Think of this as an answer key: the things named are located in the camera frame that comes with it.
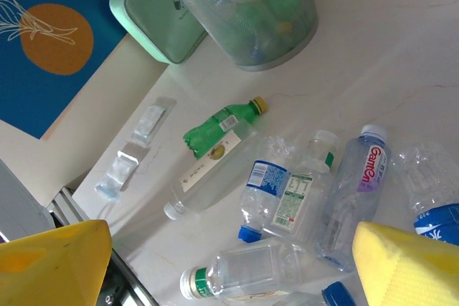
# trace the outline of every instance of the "blue bottle cap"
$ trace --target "blue bottle cap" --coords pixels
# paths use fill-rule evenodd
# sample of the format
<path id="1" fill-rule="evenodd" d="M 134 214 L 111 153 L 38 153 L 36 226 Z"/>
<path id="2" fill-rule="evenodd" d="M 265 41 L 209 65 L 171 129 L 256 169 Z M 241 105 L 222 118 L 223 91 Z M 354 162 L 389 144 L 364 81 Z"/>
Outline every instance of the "blue bottle cap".
<path id="1" fill-rule="evenodd" d="M 241 226 L 237 238 L 246 243 L 258 242 L 261 239 L 261 233 L 251 229 L 250 227 Z"/>
<path id="2" fill-rule="evenodd" d="M 356 302 L 341 282 L 335 282 L 322 291 L 327 306 L 356 306 Z"/>

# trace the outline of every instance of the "mesh trash can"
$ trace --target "mesh trash can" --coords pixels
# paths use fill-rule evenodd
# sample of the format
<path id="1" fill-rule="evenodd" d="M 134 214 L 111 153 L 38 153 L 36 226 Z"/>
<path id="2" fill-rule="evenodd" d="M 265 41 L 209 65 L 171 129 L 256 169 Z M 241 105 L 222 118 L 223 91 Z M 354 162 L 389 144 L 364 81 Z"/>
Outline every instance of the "mesh trash can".
<path id="1" fill-rule="evenodd" d="M 314 0 L 183 0 L 218 45 L 244 70 L 284 63 L 317 29 Z"/>

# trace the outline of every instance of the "white table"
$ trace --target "white table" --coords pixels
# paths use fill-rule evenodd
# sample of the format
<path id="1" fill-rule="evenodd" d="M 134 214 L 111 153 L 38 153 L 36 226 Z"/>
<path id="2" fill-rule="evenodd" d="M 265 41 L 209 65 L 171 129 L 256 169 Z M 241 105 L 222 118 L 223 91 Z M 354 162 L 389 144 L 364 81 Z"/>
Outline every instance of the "white table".
<path id="1" fill-rule="evenodd" d="M 363 124 L 377 123 L 388 129 L 394 152 L 406 143 L 436 140 L 459 157 L 459 0 L 316 1 L 317 34 L 282 66 L 243 72 L 207 38 L 186 63 L 168 67 L 77 190 L 75 200 L 89 217 L 108 221 L 114 247 L 161 305 L 221 305 L 185 300 L 179 277 L 219 250 L 241 245 L 243 178 L 200 217 L 171 221 L 162 209 L 170 180 L 193 162 L 182 135 L 225 105 L 264 97 L 270 110 L 257 129 L 302 147 L 317 129 L 332 130 L 345 142 Z M 177 105 L 120 203 L 110 204 L 94 185 L 160 96 Z M 412 231 L 406 201 L 388 179 L 375 221 Z M 305 289 L 312 292 L 344 277 L 319 264 L 311 273 L 315 281 Z M 365 305 L 357 279 L 347 281 Z"/>

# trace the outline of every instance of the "orange circle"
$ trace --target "orange circle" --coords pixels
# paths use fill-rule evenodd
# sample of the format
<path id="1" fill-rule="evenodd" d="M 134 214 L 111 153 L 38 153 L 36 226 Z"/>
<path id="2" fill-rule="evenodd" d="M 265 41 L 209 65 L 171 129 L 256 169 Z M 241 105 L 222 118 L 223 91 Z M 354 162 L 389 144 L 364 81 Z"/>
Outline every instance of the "orange circle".
<path id="1" fill-rule="evenodd" d="M 81 14 L 64 5 L 31 7 L 22 16 L 20 29 L 25 55 L 36 66 L 56 75 L 78 72 L 93 52 L 94 36 L 90 24 Z"/>

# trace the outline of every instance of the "blue poster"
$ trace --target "blue poster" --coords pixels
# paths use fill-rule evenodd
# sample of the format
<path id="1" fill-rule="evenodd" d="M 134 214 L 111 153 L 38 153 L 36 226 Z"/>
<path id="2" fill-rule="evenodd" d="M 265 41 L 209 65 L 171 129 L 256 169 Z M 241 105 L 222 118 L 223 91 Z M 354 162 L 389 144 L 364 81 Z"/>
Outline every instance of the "blue poster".
<path id="1" fill-rule="evenodd" d="M 108 0 L 0 0 L 0 120 L 41 138 L 125 34 Z"/>

